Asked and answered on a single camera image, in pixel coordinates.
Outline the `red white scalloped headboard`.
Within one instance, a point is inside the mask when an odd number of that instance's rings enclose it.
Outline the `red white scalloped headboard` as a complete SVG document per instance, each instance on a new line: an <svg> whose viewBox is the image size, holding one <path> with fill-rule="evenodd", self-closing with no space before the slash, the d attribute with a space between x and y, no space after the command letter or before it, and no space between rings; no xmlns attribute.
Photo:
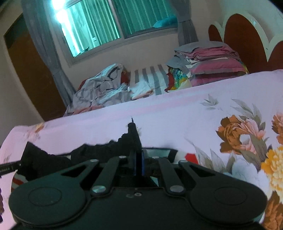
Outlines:
<svg viewBox="0 0 283 230"><path fill-rule="evenodd" d="M222 24L208 29L211 41L221 41L237 51L249 73L282 69L282 34L268 39L260 23L248 12L229 12Z"/></svg>

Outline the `window with green curtain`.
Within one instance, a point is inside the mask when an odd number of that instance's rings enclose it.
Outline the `window with green curtain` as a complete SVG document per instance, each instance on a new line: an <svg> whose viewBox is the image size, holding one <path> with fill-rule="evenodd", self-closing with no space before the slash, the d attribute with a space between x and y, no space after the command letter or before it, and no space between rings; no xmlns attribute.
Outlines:
<svg viewBox="0 0 283 230"><path fill-rule="evenodd" d="M47 1L66 62L177 27L169 1Z"/></svg>

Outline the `brown wooden door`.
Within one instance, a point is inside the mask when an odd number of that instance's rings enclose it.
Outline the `brown wooden door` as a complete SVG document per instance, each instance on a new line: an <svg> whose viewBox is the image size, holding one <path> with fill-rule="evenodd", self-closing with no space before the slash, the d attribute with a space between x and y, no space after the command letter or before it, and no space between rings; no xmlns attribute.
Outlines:
<svg viewBox="0 0 283 230"><path fill-rule="evenodd" d="M4 40L17 76L43 120L63 116L66 107L49 69L34 46L23 15L7 30Z"/></svg>

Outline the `left grey curtain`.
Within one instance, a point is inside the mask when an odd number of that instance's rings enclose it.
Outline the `left grey curtain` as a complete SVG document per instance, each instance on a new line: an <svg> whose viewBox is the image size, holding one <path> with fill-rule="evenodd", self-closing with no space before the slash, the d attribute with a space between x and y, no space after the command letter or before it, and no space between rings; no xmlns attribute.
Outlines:
<svg viewBox="0 0 283 230"><path fill-rule="evenodd" d="M26 26L34 46L48 67L65 106L72 102L76 92L60 64L54 40L48 25L44 1L21 1Z"/></svg>

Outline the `striped black white red sweater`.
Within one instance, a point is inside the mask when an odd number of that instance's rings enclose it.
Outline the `striped black white red sweater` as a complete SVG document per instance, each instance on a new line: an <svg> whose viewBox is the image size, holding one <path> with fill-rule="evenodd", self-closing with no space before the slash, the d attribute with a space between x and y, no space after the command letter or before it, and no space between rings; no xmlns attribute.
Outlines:
<svg viewBox="0 0 283 230"><path fill-rule="evenodd" d="M128 124L128 132L118 141L109 141L106 144L83 144L69 153L60 155L48 154L31 142L27 142L20 160L20 166L13 176L11 191L32 180L39 179L60 170L87 160L99 160L106 163L113 157L129 157L132 151L141 147L140 136L134 122Z"/></svg>

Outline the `stack of folded bedding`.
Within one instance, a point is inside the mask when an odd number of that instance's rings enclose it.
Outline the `stack of folded bedding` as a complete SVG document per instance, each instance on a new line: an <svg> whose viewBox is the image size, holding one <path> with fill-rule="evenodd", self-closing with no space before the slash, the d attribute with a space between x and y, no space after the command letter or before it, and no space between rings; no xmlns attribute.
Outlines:
<svg viewBox="0 0 283 230"><path fill-rule="evenodd" d="M193 42L175 49L167 61L166 92L243 76L249 71L239 54L218 41Z"/></svg>

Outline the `crumpled grey clothes pile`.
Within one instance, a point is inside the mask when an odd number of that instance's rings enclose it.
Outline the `crumpled grey clothes pile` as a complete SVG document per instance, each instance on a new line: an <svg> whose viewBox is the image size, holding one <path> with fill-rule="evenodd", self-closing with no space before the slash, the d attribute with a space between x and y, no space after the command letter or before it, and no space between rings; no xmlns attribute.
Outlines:
<svg viewBox="0 0 283 230"><path fill-rule="evenodd" d="M124 66L112 64L87 79L75 92L64 116L89 112L131 100L128 84L122 82Z"/></svg>

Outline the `right grey curtain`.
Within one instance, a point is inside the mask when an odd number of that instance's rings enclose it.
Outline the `right grey curtain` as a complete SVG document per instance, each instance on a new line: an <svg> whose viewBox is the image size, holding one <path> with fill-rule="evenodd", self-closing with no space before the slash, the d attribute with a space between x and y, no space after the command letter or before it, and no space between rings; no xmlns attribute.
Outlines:
<svg viewBox="0 0 283 230"><path fill-rule="evenodd" d="M170 4L177 17L178 42L185 45L198 41L195 26L191 19L191 4L188 0L171 0Z"/></svg>

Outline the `pink floral bed sheet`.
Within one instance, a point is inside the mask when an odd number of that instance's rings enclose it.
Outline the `pink floral bed sheet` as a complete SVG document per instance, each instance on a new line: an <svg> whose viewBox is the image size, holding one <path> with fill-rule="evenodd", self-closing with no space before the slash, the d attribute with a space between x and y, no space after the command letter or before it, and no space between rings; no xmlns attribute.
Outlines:
<svg viewBox="0 0 283 230"><path fill-rule="evenodd" d="M117 140L135 122L145 147L177 150L261 188L265 229L282 229L282 70L259 72L112 105L33 126L17 126L1 163L20 160L27 142L49 154Z"/></svg>

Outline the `grey curtain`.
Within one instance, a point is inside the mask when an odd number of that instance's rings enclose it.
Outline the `grey curtain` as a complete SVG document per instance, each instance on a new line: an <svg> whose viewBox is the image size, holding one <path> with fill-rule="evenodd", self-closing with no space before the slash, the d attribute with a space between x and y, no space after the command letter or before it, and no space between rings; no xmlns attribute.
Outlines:
<svg viewBox="0 0 283 230"><path fill-rule="evenodd" d="M76 92L60 64L54 40L48 25L44 1L21 1L26 26L34 46L48 67L65 106L72 102Z"/></svg>
<svg viewBox="0 0 283 230"><path fill-rule="evenodd" d="M191 4L188 0L171 0L170 4L177 17L178 42L185 45L198 41L195 26L191 19Z"/></svg>

